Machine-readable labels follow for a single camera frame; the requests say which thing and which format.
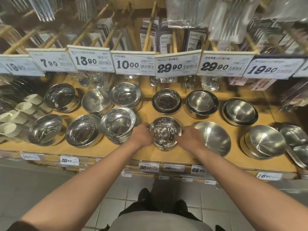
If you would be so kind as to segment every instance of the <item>white price tag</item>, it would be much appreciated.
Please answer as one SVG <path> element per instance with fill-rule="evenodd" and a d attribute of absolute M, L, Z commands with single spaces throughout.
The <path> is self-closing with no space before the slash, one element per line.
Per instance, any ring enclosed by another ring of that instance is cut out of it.
<path fill-rule="evenodd" d="M 45 74 L 36 65 L 34 60 L 29 55 L 0 55 L 0 63 L 10 72 L 12 75 L 21 76 L 41 76 Z"/>
<path fill-rule="evenodd" d="M 190 174 L 191 175 L 204 175 L 206 173 L 206 168 L 203 165 L 192 164 Z"/>
<path fill-rule="evenodd" d="M 20 156 L 25 160 L 41 160 L 39 155 L 28 152 L 21 152 Z"/>
<path fill-rule="evenodd" d="M 144 172 L 159 172 L 159 164 L 140 162 L 139 169 Z"/>
<path fill-rule="evenodd" d="M 79 159 L 77 157 L 62 155 L 62 156 L 60 156 L 60 163 L 78 166 L 79 165 Z"/>
<path fill-rule="evenodd" d="M 160 180 L 169 180 L 169 176 L 159 176 L 158 179 L 160 179 Z"/>
<path fill-rule="evenodd" d="M 254 52 L 203 51 L 198 75 L 242 77 Z"/>
<path fill-rule="evenodd" d="M 184 170 L 185 170 L 185 165 L 164 164 L 164 171 L 184 172 Z"/>
<path fill-rule="evenodd" d="M 308 60 L 297 70 L 293 77 L 308 77 Z"/>
<path fill-rule="evenodd" d="M 0 64 L 0 74 L 1 73 L 10 73 L 2 64 Z"/>
<path fill-rule="evenodd" d="M 156 78 L 197 74 L 201 50 L 155 55 Z"/>
<path fill-rule="evenodd" d="M 132 177 L 132 175 L 130 173 L 122 173 L 121 175 L 122 175 L 122 177 Z"/>
<path fill-rule="evenodd" d="M 192 182 L 193 179 L 190 178 L 190 177 L 183 177 L 183 178 L 182 178 L 182 181 L 189 181 L 189 182 Z"/>
<path fill-rule="evenodd" d="M 68 52 L 79 70 L 115 71 L 109 48 L 68 45 Z"/>
<path fill-rule="evenodd" d="M 303 58 L 255 58 L 247 67 L 245 78 L 287 79 L 303 64 Z"/>
<path fill-rule="evenodd" d="M 216 181 L 214 180 L 204 180 L 205 184 L 216 185 Z"/>
<path fill-rule="evenodd" d="M 155 52 L 111 51 L 117 74 L 155 75 Z"/>
<path fill-rule="evenodd" d="M 261 180 L 279 181 L 282 178 L 282 173 L 259 172 L 256 177 Z"/>
<path fill-rule="evenodd" d="M 66 49 L 27 49 L 27 51 L 43 71 L 77 71 Z"/>

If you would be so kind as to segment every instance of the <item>gray floor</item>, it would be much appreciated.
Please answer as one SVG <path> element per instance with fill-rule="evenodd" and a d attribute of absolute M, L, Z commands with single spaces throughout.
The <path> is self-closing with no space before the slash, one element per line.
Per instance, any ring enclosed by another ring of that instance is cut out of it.
<path fill-rule="evenodd" d="M 6 230 L 44 196 L 70 178 L 69 175 L 0 167 L 0 230 Z M 215 225 L 222 226 L 226 231 L 254 230 L 226 192 L 216 186 L 154 180 L 144 176 L 119 176 L 83 230 L 94 231 L 111 225 L 122 210 L 137 200 L 139 191 L 144 187 L 152 190 L 156 206 L 164 211 L 168 211 L 175 200 L 183 199 L 188 210 L 213 230 Z M 308 205 L 306 195 L 291 195 Z"/>

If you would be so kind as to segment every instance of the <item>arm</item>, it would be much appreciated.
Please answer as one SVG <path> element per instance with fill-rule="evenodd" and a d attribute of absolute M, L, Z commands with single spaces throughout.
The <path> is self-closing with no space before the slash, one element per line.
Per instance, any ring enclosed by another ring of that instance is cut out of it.
<path fill-rule="evenodd" d="M 208 149 L 198 129 L 184 127 L 177 140 L 208 169 L 256 230 L 308 230 L 307 207 Z"/>
<path fill-rule="evenodd" d="M 129 140 L 105 158 L 54 190 L 22 218 L 40 231 L 81 230 L 132 156 L 152 144 L 153 133 L 144 123 Z"/>

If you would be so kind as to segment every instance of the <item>person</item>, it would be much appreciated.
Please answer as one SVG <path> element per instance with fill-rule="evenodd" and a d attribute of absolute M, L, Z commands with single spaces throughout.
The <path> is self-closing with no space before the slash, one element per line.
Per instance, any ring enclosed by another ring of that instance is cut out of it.
<path fill-rule="evenodd" d="M 148 128 L 148 123 L 135 127 L 126 143 L 47 195 L 8 231 L 81 230 L 133 155 L 152 144 L 154 134 Z M 184 127 L 182 136 L 176 139 L 180 147 L 208 169 L 254 229 L 308 230 L 307 207 L 208 149 L 199 130 L 192 126 Z M 205 223 L 187 217 L 187 214 L 185 217 L 184 210 L 178 209 L 178 214 L 167 214 L 158 212 L 149 204 L 147 196 L 137 203 L 143 202 L 143 209 L 137 206 L 137 211 L 133 211 L 136 209 L 128 207 L 120 213 L 109 231 L 212 230 Z"/>

